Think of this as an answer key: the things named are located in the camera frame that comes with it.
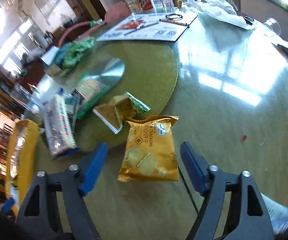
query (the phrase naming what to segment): gold round mat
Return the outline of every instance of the gold round mat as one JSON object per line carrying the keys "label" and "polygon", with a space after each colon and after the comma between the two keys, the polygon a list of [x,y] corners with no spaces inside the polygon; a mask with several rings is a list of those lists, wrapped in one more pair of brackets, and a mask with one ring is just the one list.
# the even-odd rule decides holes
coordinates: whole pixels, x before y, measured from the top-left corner
{"label": "gold round mat", "polygon": [[[97,63],[120,58],[125,63],[125,71],[120,82],[104,95],[98,104],[104,104],[115,95],[131,93],[147,104],[151,110],[136,116],[145,119],[159,114],[166,106],[176,85],[178,65],[172,49],[168,45],[158,45],[142,41],[121,41],[102,46],[85,56],[75,70],[74,80],[78,80]],[[83,150],[92,150],[98,142],[106,142],[109,147],[127,140],[129,126],[114,134],[91,110],[76,122],[76,144]]]}

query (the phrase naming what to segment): glass tabletop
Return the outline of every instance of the glass tabletop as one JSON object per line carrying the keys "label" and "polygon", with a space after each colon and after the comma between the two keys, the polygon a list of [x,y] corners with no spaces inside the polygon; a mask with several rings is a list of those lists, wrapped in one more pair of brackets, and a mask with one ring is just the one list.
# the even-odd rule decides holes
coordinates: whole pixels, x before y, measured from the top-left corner
{"label": "glass tabletop", "polygon": [[[101,237],[186,238],[196,218],[194,206],[199,209],[203,198],[180,159],[183,141],[225,172],[248,170],[264,194],[288,206],[288,64],[270,39],[260,28],[244,30],[199,13],[176,42],[141,42],[169,46],[178,62],[177,84],[162,114],[180,117],[172,133],[184,181],[117,182],[125,144],[110,149],[95,190],[85,198]],[[95,50],[109,43],[98,42]],[[134,47],[129,53],[140,52]],[[57,82],[43,77],[38,87],[44,87],[44,99],[65,85]],[[36,155],[35,171],[47,172],[62,171],[81,158],[52,161],[43,143]]]}

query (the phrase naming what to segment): orange wrapper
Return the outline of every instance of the orange wrapper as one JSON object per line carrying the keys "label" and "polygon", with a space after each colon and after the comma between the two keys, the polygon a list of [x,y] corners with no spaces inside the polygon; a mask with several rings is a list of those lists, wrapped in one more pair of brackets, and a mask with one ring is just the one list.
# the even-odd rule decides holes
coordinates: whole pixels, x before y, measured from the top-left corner
{"label": "orange wrapper", "polygon": [[151,116],[131,126],[118,181],[179,180],[171,127],[177,116]]}

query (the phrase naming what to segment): plastic cup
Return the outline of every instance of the plastic cup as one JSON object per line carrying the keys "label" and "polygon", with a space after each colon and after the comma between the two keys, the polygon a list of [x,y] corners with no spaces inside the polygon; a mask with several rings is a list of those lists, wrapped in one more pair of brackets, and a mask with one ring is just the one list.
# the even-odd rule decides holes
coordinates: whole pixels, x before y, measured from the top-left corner
{"label": "plastic cup", "polygon": [[273,36],[273,35],[280,36],[282,33],[282,30],[280,28],[278,21],[276,21],[274,18],[268,18],[266,22],[263,23],[263,26],[264,28],[267,29],[267,34],[265,33],[267,36]]}

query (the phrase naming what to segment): metal screw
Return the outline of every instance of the metal screw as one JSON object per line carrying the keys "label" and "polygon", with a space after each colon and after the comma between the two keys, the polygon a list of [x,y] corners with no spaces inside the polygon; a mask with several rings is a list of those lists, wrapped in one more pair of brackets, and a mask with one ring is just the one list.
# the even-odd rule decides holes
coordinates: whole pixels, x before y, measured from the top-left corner
{"label": "metal screw", "polygon": [[70,171],[76,171],[78,169],[78,165],[77,164],[72,164],[70,167],[69,167],[69,170]]}
{"label": "metal screw", "polygon": [[242,174],[243,174],[245,177],[249,177],[249,176],[250,176],[249,171],[243,171]]}
{"label": "metal screw", "polygon": [[39,171],[39,172],[36,174],[36,176],[38,176],[38,177],[44,177],[44,175],[45,175],[45,171]]}
{"label": "metal screw", "polygon": [[211,171],[218,171],[218,167],[216,165],[211,165],[210,170]]}

